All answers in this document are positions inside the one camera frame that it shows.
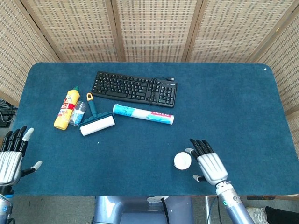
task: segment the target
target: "blue table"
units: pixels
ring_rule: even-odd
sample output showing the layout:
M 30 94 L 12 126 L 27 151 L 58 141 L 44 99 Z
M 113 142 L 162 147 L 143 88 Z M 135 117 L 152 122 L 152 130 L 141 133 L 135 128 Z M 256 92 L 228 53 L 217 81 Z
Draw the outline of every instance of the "blue table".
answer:
M 81 101 L 98 70 L 133 76 L 174 77 L 174 108 L 95 97 L 98 112 L 114 104 L 173 114 L 173 125 L 116 115 L 116 125 L 83 137 L 54 120 L 68 90 L 79 85 Z M 38 172 L 16 186 L 25 195 L 214 195 L 197 183 L 193 161 L 174 168 L 189 138 L 206 139 L 222 159 L 239 195 L 298 193 L 299 163 L 271 69 L 243 63 L 38 63 L 29 74 L 14 128 L 35 131 L 23 167 L 38 160 Z

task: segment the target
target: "black cloth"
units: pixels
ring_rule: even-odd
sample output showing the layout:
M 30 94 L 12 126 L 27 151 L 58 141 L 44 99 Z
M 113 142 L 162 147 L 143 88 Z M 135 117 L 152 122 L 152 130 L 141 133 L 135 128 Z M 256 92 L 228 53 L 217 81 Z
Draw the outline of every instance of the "black cloth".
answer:
M 299 224 L 299 213 L 266 207 L 269 224 Z

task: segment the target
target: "floor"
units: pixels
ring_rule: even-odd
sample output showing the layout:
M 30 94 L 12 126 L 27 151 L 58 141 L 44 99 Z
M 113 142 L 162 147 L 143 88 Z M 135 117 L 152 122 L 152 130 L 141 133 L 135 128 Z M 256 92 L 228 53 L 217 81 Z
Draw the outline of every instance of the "floor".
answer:
M 214 197 L 209 198 L 211 205 Z M 299 212 L 299 201 L 259 200 L 248 201 L 242 198 L 245 206 L 265 207 Z M 92 196 L 16 196 L 12 217 L 16 224 L 91 224 L 95 207 Z M 193 198 L 194 223 L 206 223 L 205 197 Z M 224 206 L 220 205 L 223 224 L 231 224 Z M 210 224 L 219 224 L 217 200 L 213 204 Z

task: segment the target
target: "white sneaker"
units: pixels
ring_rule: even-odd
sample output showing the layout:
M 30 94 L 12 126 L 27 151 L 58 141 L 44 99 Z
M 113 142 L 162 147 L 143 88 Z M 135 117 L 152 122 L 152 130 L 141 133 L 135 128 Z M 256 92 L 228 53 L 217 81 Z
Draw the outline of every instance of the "white sneaker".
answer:
M 269 224 L 267 222 L 267 214 L 265 209 L 258 209 L 253 207 L 247 207 L 246 209 L 255 224 Z

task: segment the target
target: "robotic arm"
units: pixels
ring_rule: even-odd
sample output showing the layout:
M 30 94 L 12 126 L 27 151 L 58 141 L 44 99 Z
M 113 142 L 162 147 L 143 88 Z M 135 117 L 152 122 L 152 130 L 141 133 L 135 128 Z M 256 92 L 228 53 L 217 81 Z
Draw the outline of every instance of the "robotic arm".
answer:
M 207 181 L 216 186 L 216 194 L 224 204 L 226 211 L 234 224 L 254 224 L 233 185 L 227 182 L 228 172 L 217 153 L 205 140 L 190 139 L 195 149 L 187 148 L 198 162 L 203 176 L 193 175 L 197 182 Z
M 37 171 L 42 164 L 42 161 L 38 161 L 31 168 L 21 169 L 27 144 L 34 130 L 30 128 L 25 133 L 26 128 L 24 126 L 8 132 L 0 149 L 0 224 L 14 223 L 14 219 L 10 218 L 14 197 L 12 186 L 16 185 L 21 177 Z

